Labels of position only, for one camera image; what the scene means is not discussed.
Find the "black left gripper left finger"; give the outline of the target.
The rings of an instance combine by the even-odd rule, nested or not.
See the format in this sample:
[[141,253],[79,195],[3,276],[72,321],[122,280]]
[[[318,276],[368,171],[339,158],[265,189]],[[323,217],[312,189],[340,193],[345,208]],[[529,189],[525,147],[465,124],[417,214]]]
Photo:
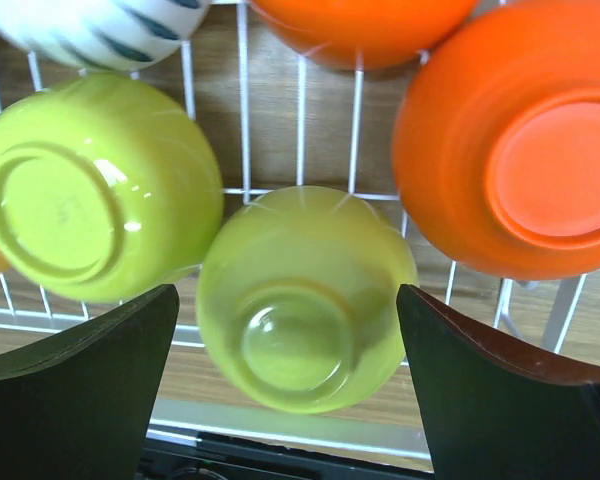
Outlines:
[[0,354],[0,479],[131,479],[179,312],[163,285]]

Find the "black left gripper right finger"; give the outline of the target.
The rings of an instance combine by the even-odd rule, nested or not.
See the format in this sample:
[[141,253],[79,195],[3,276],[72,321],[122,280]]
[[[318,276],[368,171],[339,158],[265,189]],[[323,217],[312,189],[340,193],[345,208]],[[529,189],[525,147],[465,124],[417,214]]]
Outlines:
[[435,478],[600,479],[600,366],[413,285],[396,306]]

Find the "orange bowl front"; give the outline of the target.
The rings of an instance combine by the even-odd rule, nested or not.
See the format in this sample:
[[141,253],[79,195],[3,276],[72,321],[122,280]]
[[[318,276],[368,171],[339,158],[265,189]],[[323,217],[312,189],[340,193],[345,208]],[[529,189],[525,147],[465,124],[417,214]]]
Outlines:
[[600,1],[511,1],[441,45],[394,124],[407,213],[479,272],[600,269]]

